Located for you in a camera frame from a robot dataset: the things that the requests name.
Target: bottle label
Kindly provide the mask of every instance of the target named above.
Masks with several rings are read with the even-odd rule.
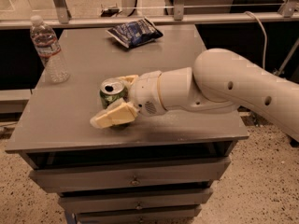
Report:
[[[48,44],[47,46],[40,46],[36,45],[36,51],[40,57],[49,58],[52,55],[57,54],[59,51],[61,51],[60,45],[58,43],[58,40],[56,39],[51,44]]]

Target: aluminum can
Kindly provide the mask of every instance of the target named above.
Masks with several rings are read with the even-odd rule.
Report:
[[[102,106],[106,109],[120,98],[123,98],[126,101],[128,97],[128,89],[120,79],[109,78],[101,84],[100,97]]]

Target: gray cabinet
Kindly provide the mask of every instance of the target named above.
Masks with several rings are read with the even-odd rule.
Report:
[[[103,79],[191,66],[205,50],[193,25],[159,29],[162,39],[133,50],[116,46],[106,29],[64,31],[71,78],[53,86],[42,77],[7,144],[6,152],[32,167],[32,180],[57,193],[59,205],[82,224],[197,216],[235,143],[248,137],[237,111],[171,111],[140,116],[124,129],[90,125],[102,108]]]

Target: drawer handle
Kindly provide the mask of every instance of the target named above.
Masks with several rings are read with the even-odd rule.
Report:
[[[139,203],[136,208],[135,208],[137,211],[140,211],[143,209],[142,205]]]
[[[138,186],[140,184],[140,181],[138,181],[137,177],[134,176],[133,180],[131,181],[132,186]]]

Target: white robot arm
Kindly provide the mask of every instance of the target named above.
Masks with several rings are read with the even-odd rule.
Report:
[[[162,115],[174,109],[224,113],[242,105],[299,141],[299,85],[276,77],[227,49],[204,51],[193,68],[156,71],[138,77],[129,88],[128,101],[130,107],[133,104],[145,116]],[[133,113],[132,121],[137,112],[128,110]],[[101,115],[91,119],[96,128],[103,128]],[[117,120],[118,124],[125,122],[128,120]]]

